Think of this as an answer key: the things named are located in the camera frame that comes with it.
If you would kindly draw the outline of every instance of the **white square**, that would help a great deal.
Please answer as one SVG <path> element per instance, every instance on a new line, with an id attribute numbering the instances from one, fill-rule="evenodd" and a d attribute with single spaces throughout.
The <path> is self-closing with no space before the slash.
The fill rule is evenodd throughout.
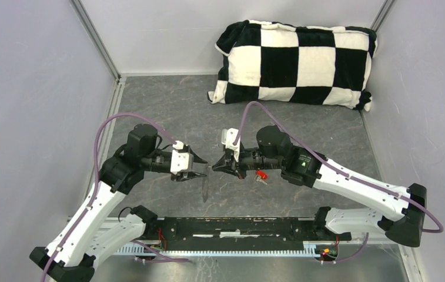
<path id="1" fill-rule="evenodd" d="M 282 29 L 262 29 L 260 31 L 260 44 L 263 47 L 298 47 L 299 37 L 296 32 Z"/>
<path id="2" fill-rule="evenodd" d="M 260 46 L 234 47 L 227 57 L 229 82 L 237 85 L 260 85 Z"/>
<path id="3" fill-rule="evenodd" d="M 333 33 L 336 48 L 369 50 L 369 37 L 362 32 Z"/>
<path id="4" fill-rule="evenodd" d="M 295 93 L 295 87 L 259 88 L 259 100 L 276 100 L 288 102 Z"/>
<path id="5" fill-rule="evenodd" d="M 333 86 L 334 47 L 299 47 L 297 86 Z"/>
<path id="6" fill-rule="evenodd" d="M 352 91 L 350 89 L 333 87 L 323 105 L 340 105 L 353 109 L 359 104 L 361 91 Z"/>

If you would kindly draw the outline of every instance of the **gray wall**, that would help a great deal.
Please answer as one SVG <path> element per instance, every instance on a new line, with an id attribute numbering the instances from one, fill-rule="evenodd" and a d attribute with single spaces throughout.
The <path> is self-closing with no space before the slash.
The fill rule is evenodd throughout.
<path id="1" fill-rule="evenodd" d="M 217 72 L 214 48 L 245 19 L 369 27 L 383 0 L 82 0 L 122 73 Z"/>
<path id="2" fill-rule="evenodd" d="M 69 1 L 0 1 L 0 281 L 82 200 L 113 79 Z"/>
<path id="3" fill-rule="evenodd" d="M 385 178 L 428 188 L 445 228 L 445 1 L 397 1 L 379 30 L 366 114 Z M 434 227 L 427 217 L 425 227 Z M 417 249 L 426 281 L 445 281 L 445 231 Z"/>

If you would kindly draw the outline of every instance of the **stone-patterned surface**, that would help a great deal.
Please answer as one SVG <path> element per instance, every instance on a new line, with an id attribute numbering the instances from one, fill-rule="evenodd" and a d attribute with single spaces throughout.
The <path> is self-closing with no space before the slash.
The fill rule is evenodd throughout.
<path id="1" fill-rule="evenodd" d="M 246 103 L 211 105 L 206 92 L 213 90 L 215 84 L 215 75 L 127 78 L 120 112 L 136 112 L 153 119 L 213 164 L 222 156 L 221 130 L 239 127 L 246 106 Z M 379 179 L 359 112 L 341 106 L 276 101 L 263 104 L 315 151 L 349 169 Z M 138 123 L 141 121 L 133 118 L 117 121 L 110 155 L 126 142 L 128 132 Z M 264 112 L 251 109 L 242 136 L 245 147 L 256 147 L 257 131 L 271 124 Z M 203 166 L 199 164 L 195 169 L 202 172 Z M 289 184 L 281 179 L 278 170 L 266 173 L 268 185 L 255 182 L 252 172 L 245 180 L 211 172 L 205 203 L 200 179 L 175 183 L 167 174 L 146 173 L 145 179 L 111 216 L 116 217 L 123 207 L 140 204 L 159 216 L 314 216 L 321 206 L 361 207 L 333 193 Z"/>

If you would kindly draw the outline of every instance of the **checkered blanket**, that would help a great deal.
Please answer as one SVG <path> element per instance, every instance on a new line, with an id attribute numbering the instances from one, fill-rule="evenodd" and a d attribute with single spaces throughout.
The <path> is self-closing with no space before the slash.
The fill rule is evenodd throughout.
<path id="1" fill-rule="evenodd" d="M 369 110 L 376 33 L 353 26 L 233 23 L 217 41 L 223 67 L 212 103 L 278 100 Z"/>

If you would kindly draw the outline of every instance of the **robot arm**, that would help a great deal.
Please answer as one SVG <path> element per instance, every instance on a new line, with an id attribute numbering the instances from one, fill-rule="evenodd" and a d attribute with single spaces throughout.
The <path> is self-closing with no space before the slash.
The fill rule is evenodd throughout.
<path id="1" fill-rule="evenodd" d="M 92 207 L 88 207 L 94 185 L 72 220 L 46 248 L 36 247 L 30 258 L 44 268 L 50 256 L 57 250 L 48 274 L 56 281 L 89 281 L 94 269 L 117 249 L 140 237 L 150 219 L 138 216 L 134 208 L 125 219 L 103 235 L 94 239 L 96 232 L 110 212 L 125 198 L 132 188 L 144 178 L 146 171 L 170 173 L 171 179 L 182 182 L 204 174 L 192 172 L 193 163 L 207 163 L 191 148 L 177 141 L 172 152 L 158 149 L 161 137 L 157 130 L 147 124 L 137 125 L 129 132 L 127 144 L 106 160 L 99 172 L 99 191 Z M 84 209 L 88 209 L 82 220 L 68 237 L 63 248 L 59 248 L 64 235 L 69 231 Z"/>
<path id="2" fill-rule="evenodd" d="M 291 184 L 337 193 L 367 206 L 366 209 L 354 210 L 321 208 L 316 221 L 322 222 L 326 230 L 334 234 L 352 231 L 378 232 L 399 244 L 411 247 L 420 245 L 424 213 L 400 200 L 400 197 L 393 197 L 352 181 L 322 165 L 306 149 L 293 145 L 290 137 L 277 126 L 266 126 L 257 132 L 258 148 L 245 149 L 240 142 L 233 145 L 236 135 L 237 129 L 223 131 L 225 152 L 212 167 L 214 171 L 244 179 L 247 170 L 280 169 L 281 177 Z M 403 187 L 383 183 L 318 155 L 351 176 L 386 187 L 425 206 L 426 188 L 421 185 Z"/>

